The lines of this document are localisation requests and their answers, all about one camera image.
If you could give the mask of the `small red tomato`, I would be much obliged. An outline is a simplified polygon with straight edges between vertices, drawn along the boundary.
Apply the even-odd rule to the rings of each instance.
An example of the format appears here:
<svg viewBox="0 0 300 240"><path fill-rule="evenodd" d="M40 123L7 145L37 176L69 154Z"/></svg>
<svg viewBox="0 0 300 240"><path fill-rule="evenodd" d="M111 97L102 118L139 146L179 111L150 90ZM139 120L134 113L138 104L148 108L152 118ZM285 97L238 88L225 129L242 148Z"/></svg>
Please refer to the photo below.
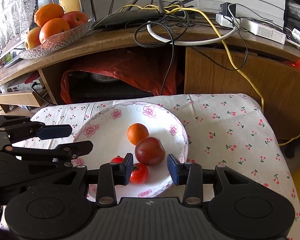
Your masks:
<svg viewBox="0 0 300 240"><path fill-rule="evenodd" d="M133 170L130 175L130 182L134 184L143 184L148 179L148 168L142 163L136 163L133 165Z"/></svg>
<svg viewBox="0 0 300 240"><path fill-rule="evenodd" d="M120 163L122 163L122 161L124 160L124 158L123 157L121 157L121 156L117 156L117 157L115 157L115 158L113 158L113 159L111 159L111 163L118 163L118 164L120 164Z"/></svg>

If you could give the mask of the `dark red large tomato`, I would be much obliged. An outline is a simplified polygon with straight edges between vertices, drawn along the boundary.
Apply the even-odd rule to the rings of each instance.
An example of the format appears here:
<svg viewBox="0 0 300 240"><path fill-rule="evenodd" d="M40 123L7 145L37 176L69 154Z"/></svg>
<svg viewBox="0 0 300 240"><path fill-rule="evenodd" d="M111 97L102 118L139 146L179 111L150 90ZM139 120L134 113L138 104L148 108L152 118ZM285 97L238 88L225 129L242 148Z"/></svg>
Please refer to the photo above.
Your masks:
<svg viewBox="0 0 300 240"><path fill-rule="evenodd" d="M135 147L135 157L146 166L157 166L165 158L165 149L156 137L146 137Z"/></svg>

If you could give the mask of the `small orange mandarin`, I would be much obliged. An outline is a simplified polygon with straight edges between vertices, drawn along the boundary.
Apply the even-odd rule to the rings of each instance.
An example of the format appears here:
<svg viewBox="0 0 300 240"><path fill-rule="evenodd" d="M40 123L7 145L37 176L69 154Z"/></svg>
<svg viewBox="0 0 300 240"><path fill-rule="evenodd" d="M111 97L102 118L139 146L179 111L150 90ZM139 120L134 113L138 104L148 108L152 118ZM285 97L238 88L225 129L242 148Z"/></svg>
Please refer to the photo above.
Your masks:
<svg viewBox="0 0 300 240"><path fill-rule="evenodd" d="M129 126L126 132L128 140L133 144L137 145L141 140L149 136L149 132L146 126L140 123L135 123Z"/></svg>

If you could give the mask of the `white floral ceramic bowl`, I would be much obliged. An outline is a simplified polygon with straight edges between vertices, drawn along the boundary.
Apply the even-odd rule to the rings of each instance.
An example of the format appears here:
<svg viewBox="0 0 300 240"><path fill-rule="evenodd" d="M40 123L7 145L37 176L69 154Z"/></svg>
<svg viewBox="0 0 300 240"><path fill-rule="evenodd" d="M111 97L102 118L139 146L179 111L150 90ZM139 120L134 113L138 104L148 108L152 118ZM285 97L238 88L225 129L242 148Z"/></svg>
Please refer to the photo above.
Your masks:
<svg viewBox="0 0 300 240"><path fill-rule="evenodd" d="M74 142L90 140L93 149L87 155L73 160L74 166L85 165L88 170L99 169L102 164L126 153L133 154L135 146L128 140L126 131L130 125L146 126L149 135L158 138L166 157L157 166L149 167L149 178L143 184L129 182L127 186L115 186L117 201L122 197L156 197L172 185L167 169L167 155L181 162L187 161L189 143L185 127L168 109L150 102L130 101L108 107L95 114L77 132Z"/></svg>

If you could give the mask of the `cherry print tablecloth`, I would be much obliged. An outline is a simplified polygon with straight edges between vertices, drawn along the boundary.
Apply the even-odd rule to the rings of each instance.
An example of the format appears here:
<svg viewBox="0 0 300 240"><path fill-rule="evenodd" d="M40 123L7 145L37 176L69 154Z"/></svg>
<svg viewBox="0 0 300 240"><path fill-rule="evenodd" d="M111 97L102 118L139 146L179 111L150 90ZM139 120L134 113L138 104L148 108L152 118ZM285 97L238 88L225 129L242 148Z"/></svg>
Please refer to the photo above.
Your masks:
<svg viewBox="0 0 300 240"><path fill-rule="evenodd" d="M47 125L69 124L71 135L61 139L27 139L18 146L50 149L72 142L92 116L130 101L162 106L181 121L189 143L187 161L207 169L219 164L228 166L289 199L295 218L288 238L300 239L300 203L293 177L261 107L244 94L156 96L46 107L33 120Z"/></svg>

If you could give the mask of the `glass fruit dish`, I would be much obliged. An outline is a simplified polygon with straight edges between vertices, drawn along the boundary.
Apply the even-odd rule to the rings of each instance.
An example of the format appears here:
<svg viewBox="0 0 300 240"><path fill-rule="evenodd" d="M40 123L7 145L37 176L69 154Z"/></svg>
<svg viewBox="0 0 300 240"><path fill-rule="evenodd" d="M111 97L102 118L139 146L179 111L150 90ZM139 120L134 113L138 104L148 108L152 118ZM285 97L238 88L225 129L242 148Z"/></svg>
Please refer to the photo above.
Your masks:
<svg viewBox="0 0 300 240"><path fill-rule="evenodd" d="M53 35L46 41L44 41L44 43L42 43L41 45L29 50L21 51L18 56L21 59L37 59L39 57L46 56L57 50L60 50L86 35L92 28L94 22L95 19L89 16L87 23L70 29L69 31Z"/></svg>

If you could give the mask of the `yellow apple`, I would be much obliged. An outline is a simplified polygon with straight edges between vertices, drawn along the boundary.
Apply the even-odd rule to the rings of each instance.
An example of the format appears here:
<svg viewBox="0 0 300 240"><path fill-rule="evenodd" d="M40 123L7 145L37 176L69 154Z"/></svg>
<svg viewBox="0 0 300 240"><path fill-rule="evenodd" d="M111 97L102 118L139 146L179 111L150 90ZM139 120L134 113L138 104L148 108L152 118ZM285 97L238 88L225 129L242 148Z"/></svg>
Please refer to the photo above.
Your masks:
<svg viewBox="0 0 300 240"><path fill-rule="evenodd" d="M39 40L40 30L41 30L41 27L35 27L27 33L27 37L25 40L25 49L26 50L33 49L41 44L41 42Z"/></svg>

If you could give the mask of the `large orange front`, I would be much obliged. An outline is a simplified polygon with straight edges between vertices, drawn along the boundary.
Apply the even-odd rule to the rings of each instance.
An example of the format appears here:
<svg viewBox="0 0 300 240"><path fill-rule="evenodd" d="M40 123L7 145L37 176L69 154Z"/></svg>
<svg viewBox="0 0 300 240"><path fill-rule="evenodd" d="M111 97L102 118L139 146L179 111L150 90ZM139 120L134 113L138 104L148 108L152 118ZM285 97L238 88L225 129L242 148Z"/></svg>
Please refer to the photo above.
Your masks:
<svg viewBox="0 0 300 240"><path fill-rule="evenodd" d="M62 18L53 18L46 22L39 33L40 43L44 43L50 36L70 30L68 22Z"/></svg>

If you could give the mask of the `large orange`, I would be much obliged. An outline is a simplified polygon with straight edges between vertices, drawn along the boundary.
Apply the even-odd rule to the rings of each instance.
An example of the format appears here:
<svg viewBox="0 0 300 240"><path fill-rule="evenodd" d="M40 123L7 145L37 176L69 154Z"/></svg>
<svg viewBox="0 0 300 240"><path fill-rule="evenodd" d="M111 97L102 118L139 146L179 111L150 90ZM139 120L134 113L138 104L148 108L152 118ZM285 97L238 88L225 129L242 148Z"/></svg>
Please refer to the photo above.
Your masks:
<svg viewBox="0 0 300 240"><path fill-rule="evenodd" d="M64 15L63 8L55 3L47 4L39 8L34 14L34 22L42 27L46 22L53 18L61 18Z"/></svg>
<svg viewBox="0 0 300 240"><path fill-rule="evenodd" d="M39 33L40 43L44 43L50 36L70 30L68 22L62 18L53 18L46 22Z"/></svg>

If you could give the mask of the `red plastic bag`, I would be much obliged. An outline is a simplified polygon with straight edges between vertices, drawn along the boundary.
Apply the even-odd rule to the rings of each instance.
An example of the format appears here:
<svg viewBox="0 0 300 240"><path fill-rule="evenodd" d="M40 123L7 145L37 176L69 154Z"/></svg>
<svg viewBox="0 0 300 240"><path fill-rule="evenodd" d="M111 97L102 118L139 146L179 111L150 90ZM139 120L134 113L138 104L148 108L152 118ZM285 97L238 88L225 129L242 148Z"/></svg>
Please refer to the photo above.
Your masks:
<svg viewBox="0 0 300 240"><path fill-rule="evenodd" d="M71 104L69 74L87 72L101 74L123 81L155 96L175 95L177 86L184 81L184 74L177 70L177 61L160 49L126 48L94 53L67 61L69 68L61 78L62 100Z"/></svg>

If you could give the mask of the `wooden tv cabinet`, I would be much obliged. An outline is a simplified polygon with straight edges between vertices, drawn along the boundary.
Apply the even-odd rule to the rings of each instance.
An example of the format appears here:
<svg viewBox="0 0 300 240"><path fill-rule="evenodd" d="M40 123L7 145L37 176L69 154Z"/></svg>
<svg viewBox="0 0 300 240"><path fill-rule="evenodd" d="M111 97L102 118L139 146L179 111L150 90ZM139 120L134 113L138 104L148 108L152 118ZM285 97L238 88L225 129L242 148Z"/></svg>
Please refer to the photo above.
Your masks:
<svg viewBox="0 0 300 240"><path fill-rule="evenodd" d="M116 77L154 95L243 93L264 105L264 114L280 139L300 133L300 59L296 48L245 31L225 45L193 49L153 44L146 33L95 31L50 55L23 60L0 70L0 85L38 71L53 103L92 102L106 96L104 87L84 73Z"/></svg>

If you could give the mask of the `red apple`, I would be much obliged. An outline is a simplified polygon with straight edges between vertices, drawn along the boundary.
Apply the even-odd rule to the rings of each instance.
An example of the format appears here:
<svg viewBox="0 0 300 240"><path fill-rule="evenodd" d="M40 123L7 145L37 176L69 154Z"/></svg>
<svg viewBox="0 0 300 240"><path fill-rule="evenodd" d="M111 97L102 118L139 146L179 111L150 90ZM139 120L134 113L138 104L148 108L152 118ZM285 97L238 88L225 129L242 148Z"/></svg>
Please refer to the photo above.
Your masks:
<svg viewBox="0 0 300 240"><path fill-rule="evenodd" d="M62 19L66 20L71 29L88 22L88 16L80 11L67 12L62 16Z"/></svg>

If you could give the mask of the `large orange top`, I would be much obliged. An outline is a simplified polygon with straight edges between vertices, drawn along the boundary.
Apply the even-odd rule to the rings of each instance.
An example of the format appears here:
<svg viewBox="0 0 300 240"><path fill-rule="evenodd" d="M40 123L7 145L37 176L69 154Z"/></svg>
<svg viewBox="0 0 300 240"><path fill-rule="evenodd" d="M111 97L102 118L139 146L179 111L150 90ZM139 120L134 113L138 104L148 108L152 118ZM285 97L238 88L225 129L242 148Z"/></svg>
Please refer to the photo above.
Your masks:
<svg viewBox="0 0 300 240"><path fill-rule="evenodd" d="M46 22L53 18L61 18L64 15L63 8L55 3L47 4L39 8L34 14L34 22L42 27Z"/></svg>

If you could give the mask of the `black wifi router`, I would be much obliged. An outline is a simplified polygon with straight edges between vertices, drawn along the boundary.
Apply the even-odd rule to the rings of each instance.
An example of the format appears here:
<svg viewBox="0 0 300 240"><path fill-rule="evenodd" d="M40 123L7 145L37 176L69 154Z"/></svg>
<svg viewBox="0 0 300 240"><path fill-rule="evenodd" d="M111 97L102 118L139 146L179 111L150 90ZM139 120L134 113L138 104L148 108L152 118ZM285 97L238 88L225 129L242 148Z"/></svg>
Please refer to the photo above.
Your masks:
<svg viewBox="0 0 300 240"><path fill-rule="evenodd" d="M123 26L128 22L146 22L147 20L156 20L164 15L164 5L162 0L157 0L158 9L152 7L152 4L142 7L138 10L132 10L132 7L136 5L138 0L131 0L131 5L122 6L116 11L112 11L113 4L115 0L112 0L109 8L108 15L104 16L100 20L97 19L94 0L90 0L91 12L93 19L90 21L92 23L91 28L95 29L105 29L105 28L117 28L118 26Z"/></svg>

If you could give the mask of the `white power strip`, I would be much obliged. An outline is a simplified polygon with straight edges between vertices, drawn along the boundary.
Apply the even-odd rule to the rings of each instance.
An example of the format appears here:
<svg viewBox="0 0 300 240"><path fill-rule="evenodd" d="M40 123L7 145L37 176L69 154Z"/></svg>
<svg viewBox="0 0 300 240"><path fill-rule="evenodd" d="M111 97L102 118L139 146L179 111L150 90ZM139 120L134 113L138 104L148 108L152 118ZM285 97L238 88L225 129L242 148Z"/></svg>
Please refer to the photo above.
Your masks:
<svg viewBox="0 0 300 240"><path fill-rule="evenodd" d="M231 16L216 14L216 22L223 27L238 27L239 29L248 31L255 36L263 37L282 45L286 42L286 35L274 28L268 27L265 24L257 23L247 19L233 19Z"/></svg>

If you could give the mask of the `black power adapter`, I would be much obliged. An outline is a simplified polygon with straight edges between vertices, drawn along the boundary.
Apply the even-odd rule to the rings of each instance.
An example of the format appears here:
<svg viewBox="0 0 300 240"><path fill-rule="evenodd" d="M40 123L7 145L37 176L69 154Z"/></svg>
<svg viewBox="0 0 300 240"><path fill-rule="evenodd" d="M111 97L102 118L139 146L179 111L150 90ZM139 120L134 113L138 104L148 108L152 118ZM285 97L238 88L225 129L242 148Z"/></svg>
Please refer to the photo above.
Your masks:
<svg viewBox="0 0 300 240"><path fill-rule="evenodd" d="M236 5L225 2L219 5L219 12L224 16L236 16Z"/></svg>

